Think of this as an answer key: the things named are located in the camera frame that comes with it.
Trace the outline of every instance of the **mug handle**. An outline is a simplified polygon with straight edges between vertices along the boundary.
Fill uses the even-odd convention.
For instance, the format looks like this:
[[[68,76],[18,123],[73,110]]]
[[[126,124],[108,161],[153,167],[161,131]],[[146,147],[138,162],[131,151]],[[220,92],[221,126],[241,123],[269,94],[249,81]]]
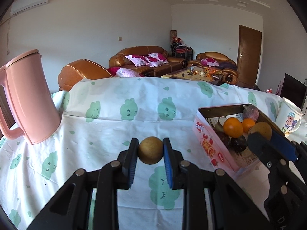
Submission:
[[[12,104],[13,102],[10,97],[10,91],[7,87],[7,75],[5,70],[0,72],[0,85],[4,87],[5,96],[8,102]],[[13,130],[9,129],[1,108],[0,108],[0,129],[2,131],[2,134],[8,139],[16,139],[25,134],[20,127]]]
[[[301,118],[297,121],[297,124],[294,126],[294,128],[292,129],[292,132],[296,131],[299,126],[300,126],[300,123],[302,122]]]

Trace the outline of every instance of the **screw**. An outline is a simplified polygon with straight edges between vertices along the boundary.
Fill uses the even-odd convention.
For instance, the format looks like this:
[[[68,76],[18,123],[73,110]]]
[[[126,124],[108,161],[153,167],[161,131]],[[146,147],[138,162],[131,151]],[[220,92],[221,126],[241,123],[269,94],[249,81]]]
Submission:
[[[112,162],[111,162],[111,166],[112,166],[112,167],[118,167],[119,165],[120,165],[120,161],[117,161],[117,160],[116,160],[116,161],[112,161]]]
[[[286,185],[282,185],[280,191],[281,191],[282,194],[286,194],[288,192],[287,186]]]
[[[215,171],[215,173],[216,173],[218,176],[223,176],[223,175],[225,175],[225,171],[222,170],[222,169],[217,169],[217,170]]]
[[[180,165],[181,165],[182,167],[188,167],[188,166],[190,165],[190,162],[189,162],[189,161],[186,161],[186,160],[183,160],[183,161],[180,162]]]
[[[284,159],[280,159],[280,163],[281,165],[285,166],[286,165],[286,161]]]
[[[76,172],[75,172],[75,174],[77,175],[77,176],[81,176],[81,175],[83,175],[85,173],[85,170],[84,169],[78,169],[78,170],[76,170]]]

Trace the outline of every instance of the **brown leather sofa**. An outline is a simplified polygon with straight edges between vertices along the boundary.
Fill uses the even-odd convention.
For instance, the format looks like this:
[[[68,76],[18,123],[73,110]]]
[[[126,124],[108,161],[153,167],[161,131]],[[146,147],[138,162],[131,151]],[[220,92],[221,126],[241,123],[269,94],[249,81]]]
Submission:
[[[103,66],[90,60],[76,60],[64,66],[58,76],[59,90],[70,91],[80,80],[110,78],[112,74]]]
[[[228,58],[226,55],[218,52],[204,52],[204,53],[199,53],[196,55],[196,60],[190,60],[188,62],[188,67],[191,66],[197,66],[197,67],[203,67],[201,60],[205,58],[213,58],[215,59],[218,63],[221,62],[230,62],[236,65],[236,63]],[[238,72],[229,68],[225,68],[222,70],[223,73],[223,78],[222,81],[231,85],[235,85],[238,81]]]
[[[165,63],[159,67],[136,67],[130,60],[125,57],[126,55],[132,54],[145,56],[150,53],[162,53],[166,57],[168,63]],[[129,47],[119,51],[116,55],[111,57],[109,60],[109,66],[129,68],[140,74],[143,74],[145,77],[161,77],[164,74],[168,74],[186,67],[186,60],[168,56],[168,52],[165,51],[162,47],[141,46]]]

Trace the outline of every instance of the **white wall-mounted air conditioner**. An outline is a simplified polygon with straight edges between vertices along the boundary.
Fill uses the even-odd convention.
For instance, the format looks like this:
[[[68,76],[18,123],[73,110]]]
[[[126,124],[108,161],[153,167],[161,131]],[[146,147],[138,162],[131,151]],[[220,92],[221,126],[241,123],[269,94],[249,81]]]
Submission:
[[[48,3],[48,0],[18,0],[13,2],[11,9],[11,16],[20,14],[29,9],[45,5]]]

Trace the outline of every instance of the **orange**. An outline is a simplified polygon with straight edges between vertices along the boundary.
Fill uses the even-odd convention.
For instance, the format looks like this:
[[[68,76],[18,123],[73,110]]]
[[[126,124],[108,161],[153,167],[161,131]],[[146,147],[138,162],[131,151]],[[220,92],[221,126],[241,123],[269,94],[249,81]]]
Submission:
[[[256,124],[255,121],[250,118],[244,119],[242,122],[243,131],[247,133],[249,129],[252,128],[255,124]]]
[[[243,126],[235,117],[228,118],[223,125],[224,132],[234,138],[238,138],[243,134]]]

